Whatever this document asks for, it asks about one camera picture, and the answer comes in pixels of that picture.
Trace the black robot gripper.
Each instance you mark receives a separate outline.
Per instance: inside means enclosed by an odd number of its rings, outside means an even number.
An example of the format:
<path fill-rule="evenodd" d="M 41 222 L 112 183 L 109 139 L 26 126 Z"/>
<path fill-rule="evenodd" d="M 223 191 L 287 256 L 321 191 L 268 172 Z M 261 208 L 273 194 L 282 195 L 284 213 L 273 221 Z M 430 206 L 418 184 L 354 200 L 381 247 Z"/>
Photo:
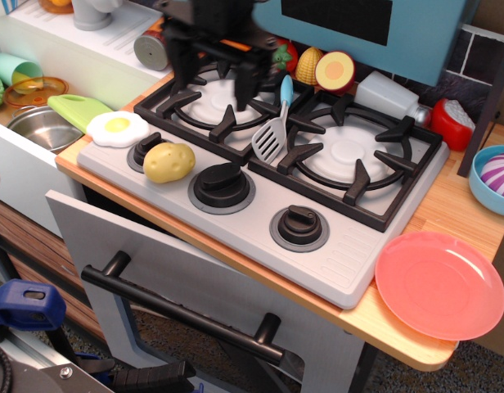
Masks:
<path fill-rule="evenodd" d="M 246 55 L 236 67 L 236 110 L 254 98 L 271 67 L 277 39 L 253 19 L 255 1 L 161 1 L 163 36 L 179 88 L 185 88 L 200 68 L 199 52 L 216 55 L 227 47 Z"/>

